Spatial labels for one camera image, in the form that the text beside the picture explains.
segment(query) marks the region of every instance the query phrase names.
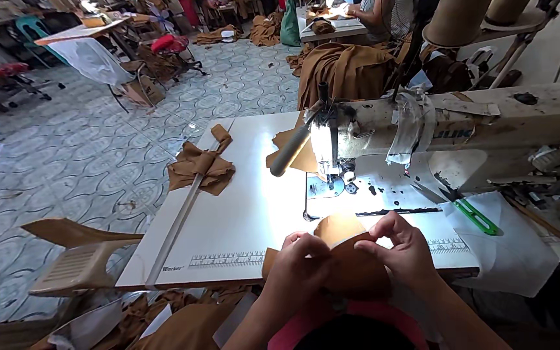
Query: sewing worker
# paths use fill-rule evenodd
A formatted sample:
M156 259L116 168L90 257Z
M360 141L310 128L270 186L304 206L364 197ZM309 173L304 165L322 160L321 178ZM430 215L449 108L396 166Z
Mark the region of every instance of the sewing worker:
M441 279L418 228L390 212L369 233L390 238L394 247L361 240L354 249L373 254L424 301L449 349L510 349ZM320 238L287 236L260 297L223 349L428 348L416 322L385 301L349 301L354 311L337 315L319 293L332 268Z
M373 45L390 40L393 6L394 0L362 0L360 4L349 4L346 14L358 18L368 33L352 38L347 44Z

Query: measuring tape sticker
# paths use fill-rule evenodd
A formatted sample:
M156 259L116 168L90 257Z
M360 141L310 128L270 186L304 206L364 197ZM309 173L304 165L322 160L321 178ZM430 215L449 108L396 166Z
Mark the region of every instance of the measuring tape sticker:
M262 265L265 251L239 251L237 253L218 253L194 255L187 268L233 267Z
M432 254L470 253L470 249L461 238L428 239L429 250Z

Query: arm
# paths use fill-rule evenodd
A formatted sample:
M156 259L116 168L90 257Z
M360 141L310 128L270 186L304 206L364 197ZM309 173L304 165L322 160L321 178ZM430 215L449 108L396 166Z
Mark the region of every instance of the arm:
M271 337L321 288L331 269L330 248L320 238L307 232L287 236L261 296L222 349L266 349Z
M362 11L360 9L360 5L349 5L347 14L350 16L355 16L360 19L361 22L364 22L371 26L381 26L383 24L381 9L387 9L390 3L390 0L375 0L375 3L373 4L373 10L369 12Z
M372 253L427 304L446 344L456 349L511 349L441 279L421 231L396 212L386 214L369 230L375 238L389 237L392 249L361 240L356 249Z

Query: industrial sewing machine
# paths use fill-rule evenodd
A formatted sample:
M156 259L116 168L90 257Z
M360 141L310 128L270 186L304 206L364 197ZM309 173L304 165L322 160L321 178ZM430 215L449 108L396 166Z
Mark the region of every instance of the industrial sewing machine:
M401 180L409 183L418 174L426 177L427 171L441 185L460 192L489 191L507 182L560 189L560 84L467 91L462 96L467 101L451 93L428 95L434 120L429 125L422 106L413 128L402 126L401 120L393 123L399 108L391 99L333 102L327 87L320 90L321 99L306 114L307 124L271 166L274 175L284 173L310 135L319 178L326 180L308 177L307 199L335 197L343 190L352 194L367 181L374 196L374 188L384 192L384 182L392 183L390 192L397 194ZM412 156L408 168L385 164L384 155L399 139ZM415 153L420 146L425 152ZM532 171L536 176L529 176ZM356 175L359 182L361 176L368 177L359 184Z

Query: teal plastic chair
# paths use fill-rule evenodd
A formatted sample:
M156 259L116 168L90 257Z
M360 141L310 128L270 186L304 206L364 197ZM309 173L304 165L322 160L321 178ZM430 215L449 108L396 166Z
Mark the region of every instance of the teal plastic chair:
M58 58L58 60L62 61L65 65L69 65L68 61L66 61L66 59L64 59L64 57L60 56L59 53L53 51L53 49L51 49L48 45L40 46L40 45L37 45L37 44L34 43L34 39L27 32L27 28L31 28L32 30L34 30L40 37L50 36L49 33L45 32L47 27L44 25L44 23L42 23L42 21L38 17L27 16L27 17L17 18L16 19L16 27L19 29L19 31L21 33L23 33L25 38L27 38L27 42L23 43L23 46L25 46L25 48L32 55L34 55L35 58L37 58L39 61L41 61L41 63L43 65L45 65L47 68L51 68L51 66L48 65L47 62L44 62L38 55L36 55L36 53L34 51L32 51L32 49L35 49L36 47L42 47L43 49L46 49L49 52L51 52L51 54L53 56L56 56Z

